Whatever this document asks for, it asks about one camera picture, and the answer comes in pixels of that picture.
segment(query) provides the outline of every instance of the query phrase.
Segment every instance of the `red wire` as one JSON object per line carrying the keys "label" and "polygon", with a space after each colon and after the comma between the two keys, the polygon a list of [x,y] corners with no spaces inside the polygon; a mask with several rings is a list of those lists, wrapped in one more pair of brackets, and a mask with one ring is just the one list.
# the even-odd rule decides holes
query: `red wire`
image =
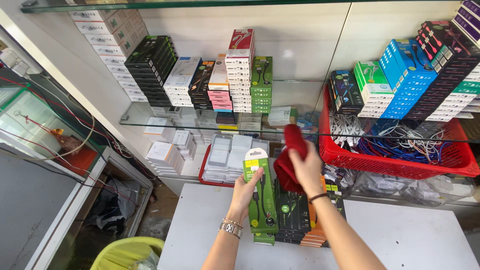
{"label": "red wire", "polygon": [[[59,157],[57,157],[52,151],[50,151],[50,149],[46,148],[45,146],[40,145],[40,144],[38,144],[38,143],[36,143],[36,142],[32,142],[32,141],[30,141],[30,140],[27,140],[27,139],[25,139],[25,138],[23,138],[23,137],[20,137],[20,136],[18,136],[18,135],[13,134],[13,133],[10,133],[10,132],[8,132],[8,131],[6,131],[6,130],[4,130],[4,129],[1,129],[1,128],[0,128],[0,130],[3,131],[3,132],[5,132],[5,133],[8,133],[8,134],[10,134],[10,135],[13,135],[13,136],[15,136],[15,137],[17,137],[17,138],[20,138],[20,139],[22,139],[22,140],[25,140],[25,141],[27,141],[27,142],[30,142],[30,143],[33,143],[33,144],[35,144],[35,145],[38,145],[38,146],[42,147],[43,149],[45,149],[45,150],[47,150],[48,152],[50,152],[50,154],[52,154],[52,156],[54,156],[54,157],[55,157],[56,159],[58,159],[59,161],[65,163],[65,164],[67,164],[67,165],[69,165],[67,162],[65,162],[64,160],[62,160],[62,159],[60,159]],[[93,181],[95,181],[95,183],[100,184],[100,183],[97,182],[95,179],[93,179],[90,175],[89,175],[88,177],[89,177],[90,179],[92,179]],[[104,186],[105,186],[105,187],[108,187],[109,189],[111,189],[111,190],[113,190],[113,191],[115,191],[115,192],[117,192],[120,196],[124,197],[125,199],[131,201],[132,203],[134,203],[134,204],[136,205],[136,203],[135,203],[134,201],[132,201],[131,199],[129,199],[129,198],[125,197],[124,195],[122,195],[122,193],[120,193],[120,192],[119,192],[118,190],[116,190],[115,188],[113,188],[113,187],[111,187],[111,186],[108,186],[108,185],[104,185]]]}
{"label": "red wire", "polygon": [[107,188],[115,191],[118,195],[120,195],[120,196],[124,197],[125,199],[131,201],[134,205],[137,205],[137,203],[135,203],[134,201],[132,201],[130,198],[125,197],[125,196],[124,196],[122,193],[120,193],[117,189],[115,189],[115,188],[113,188],[113,187],[111,187],[111,186],[109,186],[109,185],[106,185],[106,184],[97,182],[97,180],[93,179],[90,175],[89,175],[88,177],[89,177],[90,179],[92,179],[95,183],[99,184],[100,186],[104,186],[104,187],[107,187]]}
{"label": "red wire", "polygon": [[[37,97],[39,97],[39,98],[41,98],[41,99],[43,99],[43,100],[45,100],[45,101],[48,101],[48,102],[50,102],[50,103],[53,103],[53,104],[55,104],[55,105],[57,105],[57,106],[62,107],[64,110],[66,110],[69,114],[71,114],[72,116],[74,116],[74,117],[75,117],[76,119],[78,119],[79,121],[82,121],[83,123],[85,123],[85,124],[88,125],[89,127],[93,127],[93,126],[92,126],[91,124],[89,124],[88,122],[86,122],[86,121],[78,118],[75,114],[73,114],[71,111],[69,111],[66,107],[64,107],[64,106],[62,106],[62,105],[60,105],[60,104],[58,104],[58,103],[56,103],[56,102],[54,102],[54,101],[52,101],[52,100],[50,100],[50,99],[46,99],[46,98],[41,97],[41,96],[40,96],[35,90],[33,90],[32,88],[30,88],[30,87],[28,87],[28,86],[25,86],[25,85],[22,85],[22,84],[20,84],[20,83],[18,83],[18,82],[14,82],[14,81],[12,81],[12,80],[6,79],[6,78],[4,78],[4,77],[0,77],[0,79],[27,88],[27,89],[30,90],[32,93],[34,93],[35,95],[37,95]],[[106,135],[106,134],[103,134],[103,133],[101,133],[101,132],[99,132],[99,131],[98,131],[98,133],[100,133],[101,135],[103,135],[103,136],[105,136],[106,138],[110,139],[110,141],[113,141],[113,139],[112,139],[110,136],[108,136],[108,135]]]}

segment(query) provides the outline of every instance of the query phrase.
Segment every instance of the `cable packaging image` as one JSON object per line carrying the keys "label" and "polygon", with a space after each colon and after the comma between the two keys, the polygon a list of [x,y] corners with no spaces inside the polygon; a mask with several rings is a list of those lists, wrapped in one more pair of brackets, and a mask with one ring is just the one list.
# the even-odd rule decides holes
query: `cable packaging image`
{"label": "cable packaging image", "polygon": [[252,64],[250,86],[252,113],[270,113],[273,88],[273,57],[255,56]]}
{"label": "cable packaging image", "polygon": [[249,204],[250,230],[251,233],[276,233],[278,222],[275,189],[270,175],[268,155],[262,148],[250,149],[243,162],[245,182],[248,183],[259,168],[263,168],[264,173],[255,186]]}

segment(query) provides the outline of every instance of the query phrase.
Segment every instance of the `wrist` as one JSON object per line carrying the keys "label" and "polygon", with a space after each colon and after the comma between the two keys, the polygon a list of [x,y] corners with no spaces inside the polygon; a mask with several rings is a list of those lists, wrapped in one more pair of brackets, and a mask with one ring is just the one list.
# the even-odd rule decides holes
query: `wrist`
{"label": "wrist", "polygon": [[229,219],[229,220],[233,220],[235,222],[238,222],[240,224],[243,223],[243,218],[242,218],[242,214],[240,211],[236,211],[234,209],[230,209],[228,210],[228,213],[226,215],[226,218]]}

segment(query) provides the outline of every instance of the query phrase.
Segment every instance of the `clear plastic packaging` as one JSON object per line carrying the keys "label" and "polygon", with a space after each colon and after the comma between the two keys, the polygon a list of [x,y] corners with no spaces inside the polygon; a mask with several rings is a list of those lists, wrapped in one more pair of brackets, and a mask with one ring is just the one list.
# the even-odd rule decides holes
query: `clear plastic packaging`
{"label": "clear plastic packaging", "polygon": [[470,197],[475,190],[473,178],[447,174],[415,180],[400,189],[400,194],[410,203],[437,207]]}
{"label": "clear plastic packaging", "polygon": [[360,171],[355,177],[355,187],[365,195],[387,197],[413,181],[398,176]]}
{"label": "clear plastic packaging", "polygon": [[335,184],[342,192],[342,198],[349,197],[354,191],[355,176],[359,171],[345,169],[333,165],[324,165],[324,176],[327,184]]}

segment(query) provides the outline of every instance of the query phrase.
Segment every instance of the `green cable package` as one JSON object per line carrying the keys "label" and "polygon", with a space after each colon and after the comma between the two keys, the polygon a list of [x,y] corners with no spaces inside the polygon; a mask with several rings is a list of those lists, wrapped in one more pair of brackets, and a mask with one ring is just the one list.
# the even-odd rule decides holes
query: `green cable package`
{"label": "green cable package", "polygon": [[245,154],[243,175],[248,183],[259,168],[264,173],[255,185],[253,197],[248,205],[251,233],[277,233],[278,222],[276,217],[275,188],[270,178],[268,155],[261,148],[250,149]]}
{"label": "green cable package", "polygon": [[262,245],[275,245],[275,234],[273,233],[254,233],[253,242]]}

